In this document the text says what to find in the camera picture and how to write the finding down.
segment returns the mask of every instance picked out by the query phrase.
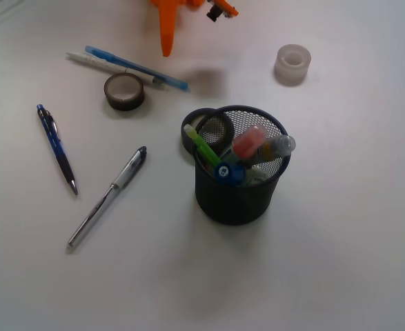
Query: pen cup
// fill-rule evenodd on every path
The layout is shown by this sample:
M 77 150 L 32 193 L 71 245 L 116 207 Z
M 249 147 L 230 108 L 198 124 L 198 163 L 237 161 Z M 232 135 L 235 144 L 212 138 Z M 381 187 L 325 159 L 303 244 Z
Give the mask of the pen cup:
M 250 126 L 262 124 L 268 131 L 267 138 L 287 134 L 278 120 L 266 112 L 247 106 L 228 106 L 218 109 L 204 118 L 196 127 L 199 135 L 207 140 L 213 135 L 214 123 L 219 117 L 227 116 L 233 123 L 235 137 L 245 132 Z M 290 156 L 257 165 L 268 178 L 250 186 L 233 186 L 214 178 L 200 159 L 195 146 L 195 192 L 201 209 L 216 222 L 226 225 L 247 224 L 260 217 L 271 202 L 274 189 L 280 176 L 284 173 Z

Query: pen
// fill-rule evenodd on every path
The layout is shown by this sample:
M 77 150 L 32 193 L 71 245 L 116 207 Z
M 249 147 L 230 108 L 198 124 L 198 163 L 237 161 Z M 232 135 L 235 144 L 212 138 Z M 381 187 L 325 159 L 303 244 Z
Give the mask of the pen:
M 87 215 L 86 219 L 79 226 L 77 231 L 72 235 L 67 242 L 66 253 L 70 254 L 81 243 L 88 231 L 97 222 L 101 213 L 112 203 L 112 200 L 123 190 L 129 181 L 134 177 L 138 169 L 144 163 L 147 156 L 147 148 L 145 146 L 139 148 L 132 156 L 118 177 L 110 184 L 107 192 L 101 200 L 95 205 L 92 211 Z
M 106 52 L 104 50 L 100 50 L 100 49 L 92 47 L 92 46 L 86 46 L 86 52 L 91 55 L 95 55 L 96 57 L 99 57 L 100 59 L 104 59 L 108 62 L 117 64 L 119 66 L 135 69 L 137 71 L 143 72 L 144 74 L 150 74 L 152 76 L 155 76 L 155 77 L 161 79 L 164 83 L 174 86 L 176 88 L 180 88 L 181 90 L 184 90 L 184 91 L 188 90 L 188 84 L 185 81 L 180 81 L 176 78 L 172 78 L 172 77 L 169 77 L 160 72 L 140 66 L 139 64 L 124 60 L 121 57 L 117 57 L 117 56 L 113 55 L 112 53 Z
M 75 178 L 73 177 L 73 172 L 70 168 L 69 161 L 67 161 L 66 154 L 63 151 L 57 124 L 55 123 L 52 115 L 46 109 L 44 109 L 43 105 L 37 106 L 37 112 L 39 119 L 43 124 L 44 131 L 46 131 L 46 134 L 49 138 L 50 145 L 52 146 L 53 152 L 55 153 L 59 167 L 63 172 L 64 178 L 66 178 L 66 181 L 72 188 L 72 191 L 75 193 L 75 195 L 78 195 L 77 184 L 75 183 Z
M 135 74 L 137 75 L 144 84 L 155 84 L 155 85 L 162 85 L 164 84 L 161 79 L 156 78 L 155 76 L 152 76 L 150 74 L 144 74 L 142 72 L 126 68 L 123 66 L 118 66 L 117 64 L 113 64 L 111 62 L 108 62 L 106 60 L 100 59 L 99 57 L 95 57 L 93 55 L 89 54 L 81 54 L 81 53 L 73 53 L 73 52 L 67 52 L 66 53 L 70 59 L 82 62 L 82 63 L 87 63 L 91 66 L 94 66 L 96 68 L 104 69 L 107 71 L 115 72 L 117 74 L 122 73 L 122 72 L 127 72 L 129 74 Z

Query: white marker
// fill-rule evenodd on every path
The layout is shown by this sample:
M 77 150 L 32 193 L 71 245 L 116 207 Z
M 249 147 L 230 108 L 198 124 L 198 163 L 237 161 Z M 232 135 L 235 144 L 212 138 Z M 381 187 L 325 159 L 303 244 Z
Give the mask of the white marker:
M 139 79 L 142 80 L 144 84 L 155 84 L 157 86 L 163 85 L 163 81 L 161 79 L 158 79 L 154 76 L 150 76 L 149 74 L 144 74 L 143 72 L 139 72 L 130 68 L 126 68 L 123 66 L 118 66 L 117 64 L 113 64 L 110 62 L 107 62 L 106 60 L 100 59 L 99 57 L 94 57 L 93 55 L 89 54 L 81 54 L 81 53 L 71 53 L 67 52 L 66 53 L 70 59 L 82 62 L 82 63 L 87 63 L 91 66 L 94 66 L 96 68 L 100 68 L 103 70 L 111 71 L 114 73 L 122 73 L 122 72 L 127 72 L 128 74 L 135 74 L 139 77 Z

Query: blue pen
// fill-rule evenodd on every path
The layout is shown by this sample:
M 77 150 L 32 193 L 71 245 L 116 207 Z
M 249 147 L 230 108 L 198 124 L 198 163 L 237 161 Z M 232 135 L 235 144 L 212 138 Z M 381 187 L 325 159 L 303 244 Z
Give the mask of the blue pen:
M 46 109 L 44 109 L 43 105 L 37 106 L 37 113 L 41 123 L 43 124 L 44 131 L 46 131 L 50 146 L 52 146 L 64 178 L 66 178 L 66 181 L 72 188 L 75 195 L 78 195 L 77 184 L 75 182 L 75 178 L 73 177 L 72 168 L 70 168 L 69 161 L 67 161 L 66 154 L 64 153 L 63 146 L 61 145 L 61 140 L 59 139 L 57 124 L 55 123 L 52 115 Z
M 178 79 L 169 77 L 160 72 L 140 66 L 139 64 L 124 60 L 121 57 L 117 57 L 117 56 L 113 55 L 112 53 L 106 52 L 104 50 L 100 50 L 100 49 L 92 47 L 92 46 L 86 46 L 86 52 L 91 55 L 95 55 L 96 57 L 99 57 L 100 59 L 104 59 L 107 62 L 117 64 L 118 66 L 123 66 L 126 68 L 138 70 L 140 72 L 143 72 L 144 74 L 149 74 L 151 76 L 157 77 L 157 78 L 161 79 L 164 83 L 174 86 L 176 88 L 180 88 L 181 90 L 184 90 L 184 91 L 188 90 L 188 84 L 185 81 L 180 81 Z

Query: pen tip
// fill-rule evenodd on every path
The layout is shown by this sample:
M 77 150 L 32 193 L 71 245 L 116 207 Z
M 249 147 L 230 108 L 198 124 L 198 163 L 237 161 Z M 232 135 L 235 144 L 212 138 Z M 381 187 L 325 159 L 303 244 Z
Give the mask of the pen tip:
M 73 247 L 69 244 L 66 246 L 66 254 L 72 254 L 73 252 Z
M 147 147 L 146 146 L 142 146 L 141 148 L 138 148 L 138 151 L 141 153 L 141 157 L 146 157 L 147 155 Z
M 75 193 L 75 195 L 78 195 L 77 184 L 75 184 L 75 181 L 70 181 L 69 186 L 70 188 L 72 188 L 72 191 Z

